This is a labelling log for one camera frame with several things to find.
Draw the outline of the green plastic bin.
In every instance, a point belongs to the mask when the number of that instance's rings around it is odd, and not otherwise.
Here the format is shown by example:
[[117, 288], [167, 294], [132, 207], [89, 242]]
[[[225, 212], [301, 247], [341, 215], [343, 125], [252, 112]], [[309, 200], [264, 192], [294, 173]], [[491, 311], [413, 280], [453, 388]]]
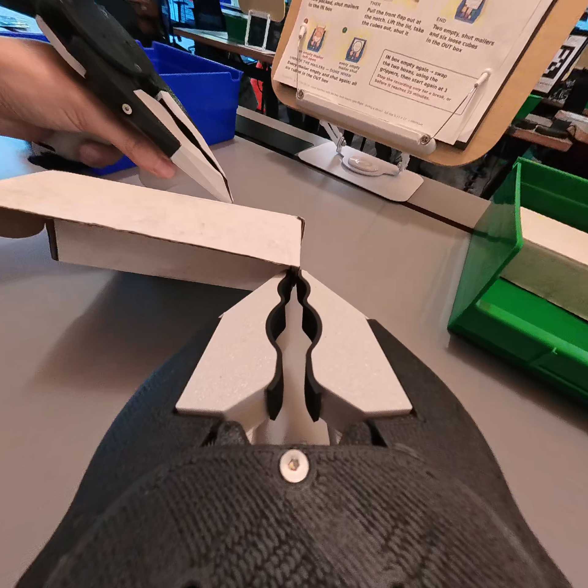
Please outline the green plastic bin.
[[448, 329], [587, 406], [587, 320], [501, 277], [520, 208], [587, 232], [587, 180], [519, 158], [474, 226]]

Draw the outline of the grey desk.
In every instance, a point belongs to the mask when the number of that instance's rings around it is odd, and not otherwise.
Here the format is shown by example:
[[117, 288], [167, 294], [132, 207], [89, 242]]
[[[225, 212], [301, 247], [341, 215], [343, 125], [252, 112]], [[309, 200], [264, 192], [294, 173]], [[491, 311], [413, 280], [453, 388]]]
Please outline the grey desk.
[[[213, 147], [235, 202], [305, 219], [303, 268], [451, 388], [535, 535], [587, 587], [587, 410], [446, 329], [488, 202], [424, 179], [390, 203], [290, 157], [319, 137], [242, 108], [238, 131]], [[1, 587], [50, 538], [129, 397], [242, 295], [61, 264], [44, 233], [1, 240]]]

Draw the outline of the white cardboard mailer box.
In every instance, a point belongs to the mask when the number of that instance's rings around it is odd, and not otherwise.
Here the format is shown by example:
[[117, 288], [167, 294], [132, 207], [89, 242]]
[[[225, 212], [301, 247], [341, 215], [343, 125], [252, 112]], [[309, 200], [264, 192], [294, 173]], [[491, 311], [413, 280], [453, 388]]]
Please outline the white cardboard mailer box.
[[1, 180], [1, 210], [48, 221], [63, 263], [254, 290], [299, 268], [302, 218], [59, 171]]
[[523, 245], [501, 277], [587, 320], [587, 233], [520, 208]]

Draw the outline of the person's left hand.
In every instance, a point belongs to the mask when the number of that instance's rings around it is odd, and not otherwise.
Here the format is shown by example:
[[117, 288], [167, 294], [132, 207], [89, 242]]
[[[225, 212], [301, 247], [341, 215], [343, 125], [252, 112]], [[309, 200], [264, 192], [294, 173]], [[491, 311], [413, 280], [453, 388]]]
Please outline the person's left hand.
[[48, 143], [54, 132], [89, 134], [74, 159], [104, 168], [127, 156], [163, 179], [175, 166], [151, 141], [92, 95], [47, 43], [1, 37], [1, 135]]

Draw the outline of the instruction sheet on clipboard stand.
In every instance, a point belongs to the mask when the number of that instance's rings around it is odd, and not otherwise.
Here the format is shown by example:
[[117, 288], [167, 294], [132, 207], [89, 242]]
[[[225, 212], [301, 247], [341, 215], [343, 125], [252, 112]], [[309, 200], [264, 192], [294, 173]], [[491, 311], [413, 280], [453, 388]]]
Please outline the instruction sheet on clipboard stand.
[[290, 4], [273, 62], [272, 86], [278, 99], [287, 107], [299, 112], [333, 123], [400, 151], [406, 151], [431, 163], [445, 166], [470, 163], [496, 145], [532, 93], [556, 49], [566, 40], [582, 12], [587, 8], [587, 1], [553, 1], [548, 14], [543, 18], [533, 38], [527, 43], [510, 76], [496, 95], [470, 141], [467, 144], [448, 145], [418, 131], [350, 111], [326, 100], [324, 95], [315, 95], [310, 91], [291, 88], [276, 82], [274, 68], [278, 66], [282, 58], [300, 4], [301, 1], [292, 1]]

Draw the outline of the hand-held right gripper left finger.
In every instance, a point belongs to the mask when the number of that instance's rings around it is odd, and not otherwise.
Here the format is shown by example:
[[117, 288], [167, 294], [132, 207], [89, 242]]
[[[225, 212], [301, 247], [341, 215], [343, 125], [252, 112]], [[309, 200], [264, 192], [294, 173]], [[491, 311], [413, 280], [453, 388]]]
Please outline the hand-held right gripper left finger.
[[284, 270], [224, 312], [176, 402], [184, 416], [238, 422], [257, 444], [284, 443], [283, 351], [295, 274]]

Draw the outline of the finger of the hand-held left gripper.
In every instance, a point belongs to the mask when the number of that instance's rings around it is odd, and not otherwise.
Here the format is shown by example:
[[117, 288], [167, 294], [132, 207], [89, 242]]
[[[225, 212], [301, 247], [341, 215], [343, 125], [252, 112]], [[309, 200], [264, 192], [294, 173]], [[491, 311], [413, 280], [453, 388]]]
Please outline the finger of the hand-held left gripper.
[[143, 90], [135, 90], [138, 100], [165, 129], [162, 139], [153, 139], [177, 168], [207, 190], [218, 201], [233, 203], [226, 175], [217, 159], [175, 96], [159, 91], [155, 97]]
[[160, 91], [156, 101], [162, 123], [179, 143], [171, 155], [176, 166], [210, 194], [230, 193], [226, 175], [210, 147], [170, 92]]

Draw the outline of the blue plastic bin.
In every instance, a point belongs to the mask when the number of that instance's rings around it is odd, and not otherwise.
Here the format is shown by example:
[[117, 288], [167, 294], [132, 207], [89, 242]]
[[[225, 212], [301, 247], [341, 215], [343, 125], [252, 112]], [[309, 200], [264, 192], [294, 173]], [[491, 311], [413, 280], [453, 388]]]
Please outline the blue plastic bin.
[[154, 41], [144, 48], [208, 145], [233, 139], [242, 72]]

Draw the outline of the small wooden board stand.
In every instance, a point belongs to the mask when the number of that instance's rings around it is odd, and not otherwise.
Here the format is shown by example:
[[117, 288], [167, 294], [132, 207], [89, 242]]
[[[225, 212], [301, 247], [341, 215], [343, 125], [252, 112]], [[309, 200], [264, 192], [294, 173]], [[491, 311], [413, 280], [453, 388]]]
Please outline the small wooden board stand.
[[246, 16], [245, 46], [275, 52], [286, 15], [285, 1], [239, 1]]

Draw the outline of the brown office desk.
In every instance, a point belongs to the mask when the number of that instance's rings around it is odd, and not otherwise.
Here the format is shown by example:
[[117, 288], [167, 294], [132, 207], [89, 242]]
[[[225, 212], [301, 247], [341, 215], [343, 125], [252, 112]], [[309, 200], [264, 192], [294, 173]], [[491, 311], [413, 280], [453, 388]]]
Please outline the brown office desk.
[[193, 40], [194, 42], [216, 48], [235, 55], [246, 56], [255, 61], [272, 65], [275, 59], [275, 52], [251, 47], [239, 43], [233, 43], [222, 35], [213, 35], [211, 32], [199, 32], [196, 29], [174, 27], [173, 34], [177, 37]]

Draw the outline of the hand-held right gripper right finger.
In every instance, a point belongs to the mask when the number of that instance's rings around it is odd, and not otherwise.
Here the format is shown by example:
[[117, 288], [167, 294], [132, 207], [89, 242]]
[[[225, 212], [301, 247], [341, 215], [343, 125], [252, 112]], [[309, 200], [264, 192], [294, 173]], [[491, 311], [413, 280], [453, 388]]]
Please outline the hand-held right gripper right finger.
[[305, 270], [296, 294], [309, 342], [303, 392], [312, 421], [297, 440], [335, 444], [350, 425], [408, 415], [413, 405], [369, 319]]

